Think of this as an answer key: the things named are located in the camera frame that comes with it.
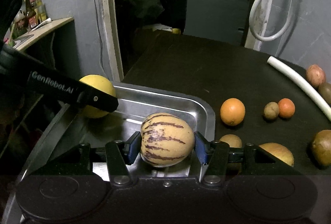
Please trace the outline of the stainless steel tray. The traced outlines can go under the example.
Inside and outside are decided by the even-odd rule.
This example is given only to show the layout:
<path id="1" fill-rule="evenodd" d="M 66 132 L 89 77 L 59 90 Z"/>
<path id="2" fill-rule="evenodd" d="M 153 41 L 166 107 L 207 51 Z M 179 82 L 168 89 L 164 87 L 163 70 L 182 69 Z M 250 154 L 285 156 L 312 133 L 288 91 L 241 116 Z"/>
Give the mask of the stainless steel tray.
<path id="1" fill-rule="evenodd" d="M 150 115 L 178 117 L 206 140 L 214 138 L 215 113 L 202 99 L 120 82 L 116 82 L 114 88 L 118 108 L 99 119 L 85 117 L 72 105 L 63 106 L 32 149 L 18 181 L 80 143 L 103 148 L 113 140 L 128 140 L 140 131 L 143 121 Z"/>

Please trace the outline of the larger orange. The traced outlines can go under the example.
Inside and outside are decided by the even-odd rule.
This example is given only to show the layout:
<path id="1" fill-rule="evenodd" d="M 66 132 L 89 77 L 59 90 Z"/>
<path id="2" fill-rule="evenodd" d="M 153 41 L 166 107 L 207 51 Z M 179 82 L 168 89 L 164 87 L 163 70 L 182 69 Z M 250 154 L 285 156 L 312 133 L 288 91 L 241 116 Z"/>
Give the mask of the larger orange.
<path id="1" fill-rule="evenodd" d="M 239 125 L 244 120 L 245 113 L 243 102 L 237 98 L 225 100 L 220 108 L 221 120 L 229 126 Z"/>

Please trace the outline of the kiwi beside tangerine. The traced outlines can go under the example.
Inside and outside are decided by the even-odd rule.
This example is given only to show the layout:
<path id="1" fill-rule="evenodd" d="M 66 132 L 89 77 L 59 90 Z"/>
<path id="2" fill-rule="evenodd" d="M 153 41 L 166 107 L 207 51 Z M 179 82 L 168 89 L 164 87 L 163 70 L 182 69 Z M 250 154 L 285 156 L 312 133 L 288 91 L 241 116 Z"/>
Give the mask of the kiwi beside tangerine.
<path id="1" fill-rule="evenodd" d="M 279 106 L 276 102 L 269 102 L 264 108 L 264 117 L 269 120 L 274 120 L 279 115 Z"/>

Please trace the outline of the small orange tangerine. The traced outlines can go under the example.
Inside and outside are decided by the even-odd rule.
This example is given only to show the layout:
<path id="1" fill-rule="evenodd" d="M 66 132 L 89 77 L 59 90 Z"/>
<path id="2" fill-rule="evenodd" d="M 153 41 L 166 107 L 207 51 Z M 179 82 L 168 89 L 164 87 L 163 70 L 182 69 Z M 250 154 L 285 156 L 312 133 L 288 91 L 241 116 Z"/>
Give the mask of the small orange tangerine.
<path id="1" fill-rule="evenodd" d="M 279 116 L 285 119 L 293 117 L 295 113 L 295 104 L 289 98 L 283 98 L 278 102 Z"/>

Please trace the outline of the sauce bottles group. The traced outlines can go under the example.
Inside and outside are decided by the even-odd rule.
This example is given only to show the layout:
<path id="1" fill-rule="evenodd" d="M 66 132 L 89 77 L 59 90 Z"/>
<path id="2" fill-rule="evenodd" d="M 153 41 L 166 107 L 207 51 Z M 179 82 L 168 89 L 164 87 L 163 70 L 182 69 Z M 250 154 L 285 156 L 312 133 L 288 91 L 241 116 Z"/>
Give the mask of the sauce bottles group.
<path id="1" fill-rule="evenodd" d="M 30 0 L 24 0 L 25 9 L 19 10 L 14 19 L 17 36 L 32 31 L 42 23 L 38 15 L 38 9 L 31 4 Z"/>

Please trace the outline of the red apple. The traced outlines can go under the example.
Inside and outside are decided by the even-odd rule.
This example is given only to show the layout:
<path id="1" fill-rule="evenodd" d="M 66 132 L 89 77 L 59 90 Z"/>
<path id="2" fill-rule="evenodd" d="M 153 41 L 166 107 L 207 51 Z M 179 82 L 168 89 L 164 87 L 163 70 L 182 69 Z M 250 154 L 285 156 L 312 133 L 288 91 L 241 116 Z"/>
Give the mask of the red apple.
<path id="1" fill-rule="evenodd" d="M 306 70 L 306 79 L 314 88 L 317 88 L 326 82 L 326 75 L 321 67 L 313 64 Z"/>

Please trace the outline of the white leek stalk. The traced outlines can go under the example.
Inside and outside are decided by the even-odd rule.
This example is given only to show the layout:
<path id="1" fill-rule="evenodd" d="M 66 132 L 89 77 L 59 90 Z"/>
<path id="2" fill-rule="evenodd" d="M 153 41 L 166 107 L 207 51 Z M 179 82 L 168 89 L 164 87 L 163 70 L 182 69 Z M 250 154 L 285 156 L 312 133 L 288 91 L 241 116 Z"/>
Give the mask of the white leek stalk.
<path id="1" fill-rule="evenodd" d="M 277 71 L 281 72 L 292 82 L 294 82 L 313 102 L 317 105 L 319 109 L 324 113 L 324 115 L 331 120 L 331 108 L 323 99 L 323 97 L 305 80 L 300 74 L 298 74 L 294 69 L 289 67 L 287 64 L 281 62 L 277 58 L 270 56 L 267 60 L 267 63 L 275 68 Z"/>

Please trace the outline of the yellow round grapefruit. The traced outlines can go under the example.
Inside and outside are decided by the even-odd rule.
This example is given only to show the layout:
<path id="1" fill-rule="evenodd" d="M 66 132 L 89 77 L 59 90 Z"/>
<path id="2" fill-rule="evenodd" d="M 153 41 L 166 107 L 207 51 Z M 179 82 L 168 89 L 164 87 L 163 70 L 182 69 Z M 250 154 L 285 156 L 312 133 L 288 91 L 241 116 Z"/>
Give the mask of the yellow round grapefruit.
<path id="1" fill-rule="evenodd" d="M 106 77 L 103 77 L 98 74 L 89 74 L 79 79 L 79 81 L 89 86 L 92 86 L 97 90 L 107 93 L 113 97 L 116 97 L 115 88 L 112 82 Z M 100 109 L 94 108 L 92 106 L 86 106 L 84 108 L 83 114 L 85 117 L 88 118 L 99 119 L 108 115 L 109 112 L 101 111 Z"/>

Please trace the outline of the brown-green mango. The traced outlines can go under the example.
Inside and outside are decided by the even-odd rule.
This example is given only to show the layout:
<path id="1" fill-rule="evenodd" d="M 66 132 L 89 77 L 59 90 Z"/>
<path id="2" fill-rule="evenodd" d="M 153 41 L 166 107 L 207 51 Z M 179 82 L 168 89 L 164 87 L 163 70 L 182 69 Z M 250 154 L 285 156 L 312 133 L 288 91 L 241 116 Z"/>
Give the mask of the brown-green mango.
<path id="1" fill-rule="evenodd" d="M 331 131 L 317 133 L 312 142 L 312 151 L 318 163 L 327 167 L 331 163 Z"/>

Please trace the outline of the kiwi beside tray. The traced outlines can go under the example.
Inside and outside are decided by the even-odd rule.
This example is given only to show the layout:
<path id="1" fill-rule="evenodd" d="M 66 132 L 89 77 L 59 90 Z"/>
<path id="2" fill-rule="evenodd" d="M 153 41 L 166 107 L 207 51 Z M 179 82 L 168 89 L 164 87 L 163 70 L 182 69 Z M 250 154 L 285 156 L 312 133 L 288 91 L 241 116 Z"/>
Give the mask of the kiwi beside tray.
<path id="1" fill-rule="evenodd" d="M 228 143 L 232 148 L 241 148 L 242 140 L 239 136 L 234 134 L 226 134 L 219 139 L 221 142 Z"/>

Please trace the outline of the dark kiwi by wall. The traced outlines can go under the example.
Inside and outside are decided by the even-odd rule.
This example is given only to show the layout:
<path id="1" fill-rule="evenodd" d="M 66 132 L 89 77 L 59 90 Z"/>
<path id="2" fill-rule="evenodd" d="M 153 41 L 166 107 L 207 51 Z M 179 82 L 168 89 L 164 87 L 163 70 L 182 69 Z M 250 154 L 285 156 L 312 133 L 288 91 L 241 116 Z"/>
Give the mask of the dark kiwi by wall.
<path id="1" fill-rule="evenodd" d="M 322 83 L 318 87 L 318 92 L 322 96 L 322 98 L 325 100 L 325 102 L 331 106 L 331 84 L 328 82 Z"/>

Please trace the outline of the large striped pepino melon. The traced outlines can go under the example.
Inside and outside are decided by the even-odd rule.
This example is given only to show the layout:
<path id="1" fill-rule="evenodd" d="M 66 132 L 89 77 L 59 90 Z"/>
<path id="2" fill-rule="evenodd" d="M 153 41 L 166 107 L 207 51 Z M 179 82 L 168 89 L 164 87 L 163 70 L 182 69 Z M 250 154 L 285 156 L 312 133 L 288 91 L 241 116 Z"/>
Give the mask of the large striped pepino melon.
<path id="1" fill-rule="evenodd" d="M 170 167 L 191 154 L 195 136 L 191 127 L 178 116 L 154 113 L 141 124 L 140 156 L 154 167 Z"/>

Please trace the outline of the grey cabinet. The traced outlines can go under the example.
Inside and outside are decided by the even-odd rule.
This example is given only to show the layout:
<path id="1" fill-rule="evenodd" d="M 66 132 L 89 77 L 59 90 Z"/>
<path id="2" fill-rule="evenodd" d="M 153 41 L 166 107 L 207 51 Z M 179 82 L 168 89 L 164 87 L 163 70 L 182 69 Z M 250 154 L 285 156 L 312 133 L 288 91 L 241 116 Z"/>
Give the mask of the grey cabinet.
<path id="1" fill-rule="evenodd" d="M 187 0 L 184 34 L 241 46 L 250 0 Z"/>

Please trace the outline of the yellow-green mango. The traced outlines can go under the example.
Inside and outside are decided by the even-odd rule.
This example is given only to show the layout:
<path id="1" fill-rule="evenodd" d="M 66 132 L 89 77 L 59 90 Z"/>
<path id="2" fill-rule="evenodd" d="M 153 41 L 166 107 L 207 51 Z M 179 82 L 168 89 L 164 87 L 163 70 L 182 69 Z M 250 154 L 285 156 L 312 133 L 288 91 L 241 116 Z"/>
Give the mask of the yellow-green mango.
<path id="1" fill-rule="evenodd" d="M 292 152 L 287 147 L 278 143 L 264 143 L 259 147 L 285 162 L 287 165 L 294 167 L 295 159 Z"/>

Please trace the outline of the wooden side counter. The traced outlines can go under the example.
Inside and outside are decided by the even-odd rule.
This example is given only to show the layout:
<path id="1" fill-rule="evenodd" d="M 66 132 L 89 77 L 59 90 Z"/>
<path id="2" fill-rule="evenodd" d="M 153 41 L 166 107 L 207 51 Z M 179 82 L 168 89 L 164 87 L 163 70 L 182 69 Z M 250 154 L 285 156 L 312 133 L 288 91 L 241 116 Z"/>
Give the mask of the wooden side counter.
<path id="1" fill-rule="evenodd" d="M 66 25 L 73 20 L 73 17 L 66 17 L 55 20 L 51 20 L 50 18 L 48 18 L 36 28 L 32 29 L 30 32 L 27 32 L 14 40 L 13 48 L 19 51 L 24 51 L 30 46 L 32 46 L 32 44 L 39 41 L 42 37 L 45 37 L 49 33 L 52 33 L 56 29 Z"/>

